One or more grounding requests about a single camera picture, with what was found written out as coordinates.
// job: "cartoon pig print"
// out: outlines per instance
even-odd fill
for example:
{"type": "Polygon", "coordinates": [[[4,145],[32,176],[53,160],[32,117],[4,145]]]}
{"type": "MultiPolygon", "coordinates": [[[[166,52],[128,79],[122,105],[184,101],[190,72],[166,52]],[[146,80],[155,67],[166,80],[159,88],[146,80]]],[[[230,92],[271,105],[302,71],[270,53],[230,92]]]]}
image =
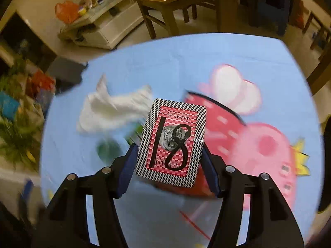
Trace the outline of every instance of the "cartoon pig print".
{"type": "MultiPolygon", "coordinates": [[[[294,153],[286,136],[275,127],[247,124],[233,144],[226,164],[249,175],[267,172],[292,208],[297,179],[294,153]]],[[[249,195],[245,195],[244,209],[249,209],[249,195]]]]}

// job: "green leaves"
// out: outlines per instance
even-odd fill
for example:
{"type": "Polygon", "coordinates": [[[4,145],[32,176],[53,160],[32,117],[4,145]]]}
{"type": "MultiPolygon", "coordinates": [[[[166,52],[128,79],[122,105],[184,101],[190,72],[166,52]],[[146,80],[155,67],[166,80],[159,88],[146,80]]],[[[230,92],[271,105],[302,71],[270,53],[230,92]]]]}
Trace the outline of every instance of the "green leaves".
{"type": "Polygon", "coordinates": [[[24,96],[22,86],[13,76],[3,75],[0,77],[0,91],[4,91],[17,101],[24,96]]]}
{"type": "Polygon", "coordinates": [[[34,138],[40,128],[27,122],[27,116],[17,113],[14,122],[7,119],[0,120],[0,138],[4,143],[0,144],[0,155],[16,167],[19,162],[28,168],[37,170],[40,152],[40,143],[34,138]],[[36,161],[29,159],[30,152],[36,161]]]}
{"type": "Polygon", "coordinates": [[[8,75],[16,75],[19,73],[25,74],[26,60],[23,59],[22,55],[17,55],[13,66],[9,69],[8,75]]]}

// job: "red object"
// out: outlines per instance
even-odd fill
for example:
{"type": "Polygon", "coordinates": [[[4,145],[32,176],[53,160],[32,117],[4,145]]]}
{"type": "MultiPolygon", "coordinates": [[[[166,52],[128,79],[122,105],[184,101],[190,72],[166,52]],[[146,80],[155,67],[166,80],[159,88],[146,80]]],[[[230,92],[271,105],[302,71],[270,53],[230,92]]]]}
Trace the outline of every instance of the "red object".
{"type": "Polygon", "coordinates": [[[299,9],[295,18],[295,26],[303,30],[304,22],[303,22],[303,1],[299,2],[299,9]]]}
{"type": "Polygon", "coordinates": [[[79,5],[72,1],[65,1],[62,4],[57,4],[55,6],[56,17],[63,21],[65,24],[73,23],[79,18],[79,5]]]}
{"type": "Polygon", "coordinates": [[[55,80],[54,78],[46,75],[41,70],[38,70],[31,79],[33,86],[39,88],[43,88],[47,91],[53,92],[55,90],[55,80]]]}
{"type": "Polygon", "coordinates": [[[180,194],[180,195],[190,195],[197,197],[212,197],[215,198],[214,193],[209,190],[209,186],[207,180],[204,175],[204,171],[202,170],[201,165],[199,165],[197,177],[193,187],[180,187],[174,185],[167,185],[164,183],[157,183],[157,188],[168,190],[170,192],[180,194]]]}
{"type": "Polygon", "coordinates": [[[28,77],[26,81],[25,94],[34,99],[36,98],[37,93],[37,86],[31,82],[31,77],[28,77]]]}

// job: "metal screw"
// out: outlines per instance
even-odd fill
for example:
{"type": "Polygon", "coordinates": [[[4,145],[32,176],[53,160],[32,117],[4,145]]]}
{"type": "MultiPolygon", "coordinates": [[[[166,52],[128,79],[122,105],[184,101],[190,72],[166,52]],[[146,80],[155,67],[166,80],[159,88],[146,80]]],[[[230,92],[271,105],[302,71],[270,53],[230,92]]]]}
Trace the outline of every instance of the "metal screw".
{"type": "Polygon", "coordinates": [[[68,179],[69,181],[72,181],[72,180],[74,180],[75,178],[76,178],[76,175],[73,174],[73,173],[70,173],[70,174],[67,176],[67,179],[68,179]]]}
{"type": "Polygon", "coordinates": [[[234,172],[234,167],[232,167],[232,166],[226,166],[226,167],[225,167],[225,170],[226,170],[228,173],[232,173],[232,172],[234,172]]]}
{"type": "Polygon", "coordinates": [[[108,174],[108,173],[110,173],[112,171],[112,169],[110,168],[110,167],[104,167],[103,169],[102,169],[102,173],[104,173],[104,174],[108,174]]]}
{"type": "Polygon", "coordinates": [[[261,177],[262,177],[262,179],[264,179],[264,180],[268,180],[268,179],[270,178],[269,174],[267,174],[267,173],[262,173],[262,174],[261,174],[261,177]]]}

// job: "chair leg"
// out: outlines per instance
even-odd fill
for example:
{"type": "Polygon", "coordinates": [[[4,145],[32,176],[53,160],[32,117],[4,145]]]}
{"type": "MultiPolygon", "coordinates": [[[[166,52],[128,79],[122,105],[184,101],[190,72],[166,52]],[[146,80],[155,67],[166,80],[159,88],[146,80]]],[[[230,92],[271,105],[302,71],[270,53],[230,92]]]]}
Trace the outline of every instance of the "chair leg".
{"type": "Polygon", "coordinates": [[[185,22],[185,23],[190,22],[190,18],[189,18],[189,16],[188,16],[187,8],[183,8],[182,11],[183,11],[183,16],[184,16],[184,22],[185,22]]]}
{"type": "Polygon", "coordinates": [[[141,11],[141,14],[143,15],[143,19],[145,21],[145,24],[146,24],[146,27],[147,27],[147,30],[148,30],[148,33],[149,33],[151,39],[155,39],[156,34],[155,34],[154,27],[153,27],[153,23],[150,19],[146,18],[146,16],[149,16],[147,7],[142,5],[140,7],[140,11],[141,11]]]}
{"type": "Polygon", "coordinates": [[[309,25],[312,23],[312,19],[313,19],[313,17],[314,17],[313,14],[310,13],[310,14],[309,14],[309,17],[308,17],[308,20],[307,20],[307,23],[306,23],[305,27],[304,27],[303,30],[302,30],[302,33],[303,33],[303,34],[305,34],[306,31],[308,30],[309,25]]]}
{"type": "Polygon", "coordinates": [[[287,27],[286,23],[278,24],[277,34],[283,36],[286,32],[286,27],[287,27]]]}
{"type": "Polygon", "coordinates": [[[314,41],[312,42],[312,45],[311,45],[310,49],[314,49],[315,46],[318,45],[318,41],[322,39],[322,35],[324,34],[324,32],[325,32],[325,28],[324,28],[324,26],[322,26],[320,28],[320,30],[318,31],[317,35],[315,36],[314,41]]]}
{"type": "Polygon", "coordinates": [[[170,8],[163,8],[161,10],[165,26],[170,36],[179,35],[179,30],[176,24],[175,17],[173,16],[173,11],[170,8]]]}
{"type": "Polygon", "coordinates": [[[193,19],[197,19],[197,5],[192,5],[192,17],[193,19]]]}
{"type": "Polygon", "coordinates": [[[327,52],[329,52],[329,49],[331,49],[331,41],[325,46],[323,53],[321,56],[319,56],[319,60],[321,60],[327,52]]]}

